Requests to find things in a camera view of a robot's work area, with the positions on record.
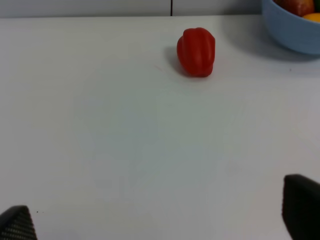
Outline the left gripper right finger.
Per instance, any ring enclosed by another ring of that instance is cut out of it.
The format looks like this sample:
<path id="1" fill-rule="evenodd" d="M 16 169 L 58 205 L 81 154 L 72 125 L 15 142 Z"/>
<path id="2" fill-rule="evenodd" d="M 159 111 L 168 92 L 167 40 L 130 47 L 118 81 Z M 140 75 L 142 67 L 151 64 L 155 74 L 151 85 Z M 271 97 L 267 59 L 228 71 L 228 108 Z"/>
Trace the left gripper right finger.
<path id="1" fill-rule="evenodd" d="M 320 184 L 300 174 L 284 177 L 282 219 L 293 240 L 320 238 Z"/>

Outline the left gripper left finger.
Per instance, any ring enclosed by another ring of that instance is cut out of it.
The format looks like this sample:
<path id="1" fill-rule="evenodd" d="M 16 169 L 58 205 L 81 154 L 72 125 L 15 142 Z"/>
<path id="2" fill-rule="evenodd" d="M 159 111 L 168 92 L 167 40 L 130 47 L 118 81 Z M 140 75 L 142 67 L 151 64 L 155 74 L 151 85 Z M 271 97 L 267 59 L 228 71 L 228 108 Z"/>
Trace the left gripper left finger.
<path id="1" fill-rule="evenodd" d="M 0 214 L 0 240 L 37 240 L 37 234 L 26 205 L 15 205 Z"/>

